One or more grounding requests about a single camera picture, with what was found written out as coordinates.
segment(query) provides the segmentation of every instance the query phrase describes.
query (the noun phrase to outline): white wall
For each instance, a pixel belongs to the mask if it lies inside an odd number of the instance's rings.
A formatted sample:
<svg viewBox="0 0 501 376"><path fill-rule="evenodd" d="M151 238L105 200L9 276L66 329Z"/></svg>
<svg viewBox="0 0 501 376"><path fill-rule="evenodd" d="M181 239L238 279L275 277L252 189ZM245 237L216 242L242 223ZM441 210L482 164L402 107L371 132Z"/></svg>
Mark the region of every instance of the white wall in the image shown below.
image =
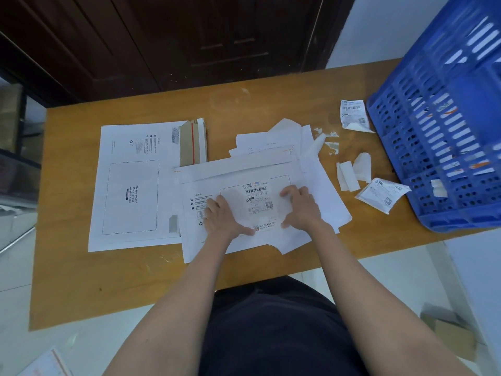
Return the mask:
<svg viewBox="0 0 501 376"><path fill-rule="evenodd" d="M355 0L326 68L400 58L448 0Z"/></svg>
<svg viewBox="0 0 501 376"><path fill-rule="evenodd" d="M501 369L501 229L445 243L485 342Z"/></svg>

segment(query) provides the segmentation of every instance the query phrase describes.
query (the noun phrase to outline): blue plastic basket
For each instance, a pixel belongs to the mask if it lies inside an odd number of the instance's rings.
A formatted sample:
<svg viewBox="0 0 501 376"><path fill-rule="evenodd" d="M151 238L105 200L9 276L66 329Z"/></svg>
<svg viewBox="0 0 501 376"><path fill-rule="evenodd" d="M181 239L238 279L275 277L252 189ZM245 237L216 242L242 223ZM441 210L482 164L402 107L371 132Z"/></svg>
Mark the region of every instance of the blue plastic basket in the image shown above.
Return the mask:
<svg viewBox="0 0 501 376"><path fill-rule="evenodd" d="M501 226L501 0L450 0L367 107L424 226Z"/></svg>

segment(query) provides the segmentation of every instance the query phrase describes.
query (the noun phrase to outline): metal rod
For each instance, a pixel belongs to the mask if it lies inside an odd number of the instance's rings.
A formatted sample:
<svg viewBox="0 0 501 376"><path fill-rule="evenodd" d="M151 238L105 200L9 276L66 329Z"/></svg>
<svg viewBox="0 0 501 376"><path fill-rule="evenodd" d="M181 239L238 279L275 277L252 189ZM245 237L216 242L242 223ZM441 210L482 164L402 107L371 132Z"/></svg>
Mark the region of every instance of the metal rod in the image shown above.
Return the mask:
<svg viewBox="0 0 501 376"><path fill-rule="evenodd" d="M0 255L5 252L7 249L9 249L11 246L14 246L16 243L20 242L23 238L25 238L27 235L29 235L32 231L34 231L35 227L31 227L29 230L27 230L25 233L23 233L21 236L19 236L16 240L14 240L12 243L8 244L5 248L0 249Z"/></svg>

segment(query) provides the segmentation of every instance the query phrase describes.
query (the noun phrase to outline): wooden door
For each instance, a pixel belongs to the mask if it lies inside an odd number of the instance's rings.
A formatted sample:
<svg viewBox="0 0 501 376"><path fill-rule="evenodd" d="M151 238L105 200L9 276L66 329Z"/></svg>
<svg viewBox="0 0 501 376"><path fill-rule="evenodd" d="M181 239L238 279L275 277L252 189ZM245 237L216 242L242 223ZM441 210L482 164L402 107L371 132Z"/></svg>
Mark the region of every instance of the wooden door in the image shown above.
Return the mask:
<svg viewBox="0 0 501 376"><path fill-rule="evenodd" d="M323 0L112 1L172 90L303 70Z"/></svg>
<svg viewBox="0 0 501 376"><path fill-rule="evenodd" d="M0 31L80 101L159 91L110 0L2 0Z"/></svg>

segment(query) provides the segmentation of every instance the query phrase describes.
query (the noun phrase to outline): person's right hand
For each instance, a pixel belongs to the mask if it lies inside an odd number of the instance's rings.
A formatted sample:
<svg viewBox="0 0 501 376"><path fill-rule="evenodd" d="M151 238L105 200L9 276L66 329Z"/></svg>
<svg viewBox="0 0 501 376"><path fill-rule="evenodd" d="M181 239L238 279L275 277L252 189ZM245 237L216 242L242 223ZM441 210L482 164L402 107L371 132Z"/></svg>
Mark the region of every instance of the person's right hand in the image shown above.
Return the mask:
<svg viewBox="0 0 501 376"><path fill-rule="evenodd" d="M280 196L291 196L292 212L285 217L282 228L293 226L298 230L309 231L311 227L322 221L318 204L309 193L307 187L297 189L295 185L287 186Z"/></svg>

